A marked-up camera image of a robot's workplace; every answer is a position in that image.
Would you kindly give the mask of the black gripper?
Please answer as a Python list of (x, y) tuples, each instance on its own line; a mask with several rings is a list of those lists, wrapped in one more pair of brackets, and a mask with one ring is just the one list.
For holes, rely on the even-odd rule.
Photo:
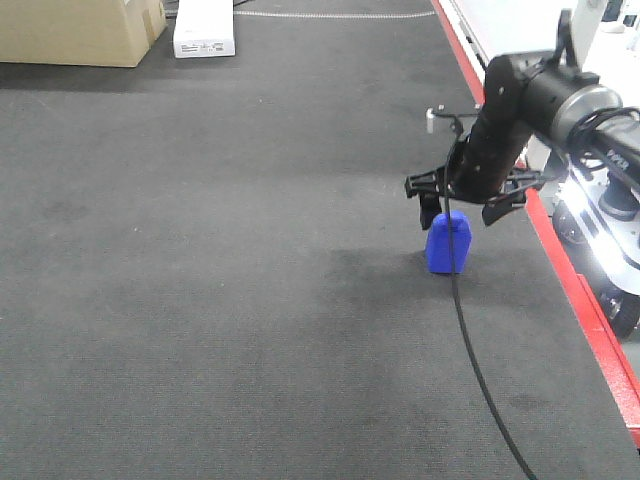
[(519, 184), (516, 190), (523, 191), (545, 183), (539, 172), (512, 172), (531, 135), (532, 129), (522, 121), (495, 123), (479, 117), (465, 139), (454, 142), (443, 166), (407, 177), (406, 196), (419, 196), (421, 228), (431, 228), (441, 213), (439, 198), (446, 196), (467, 203), (486, 203), (481, 212), (485, 226), (523, 208), (526, 194), (506, 195), (503, 186), (514, 181)]

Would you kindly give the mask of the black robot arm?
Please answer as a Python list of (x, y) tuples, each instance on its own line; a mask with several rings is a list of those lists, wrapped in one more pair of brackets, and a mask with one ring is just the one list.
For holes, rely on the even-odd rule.
[(597, 74), (578, 64), (571, 12), (562, 10), (553, 50), (503, 54), (485, 69), (484, 103), (465, 127), (463, 115), (431, 110), (447, 119), (456, 138), (445, 164), (405, 180), (420, 203), (420, 223), (429, 229), (445, 200), (483, 207), (486, 225), (526, 202), (526, 192), (548, 182), (537, 171), (519, 171), (517, 157), (532, 136), (566, 156), (585, 174), (595, 159), (608, 172), (600, 208), (621, 221), (639, 210), (639, 111), (623, 105)]

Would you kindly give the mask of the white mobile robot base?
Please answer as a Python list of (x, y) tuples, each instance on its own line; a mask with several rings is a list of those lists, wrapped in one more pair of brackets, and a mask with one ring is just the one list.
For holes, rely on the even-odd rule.
[(603, 279), (596, 296), (614, 334), (639, 325), (639, 190), (600, 162), (570, 166), (558, 184), (552, 225), (568, 250), (585, 248)]

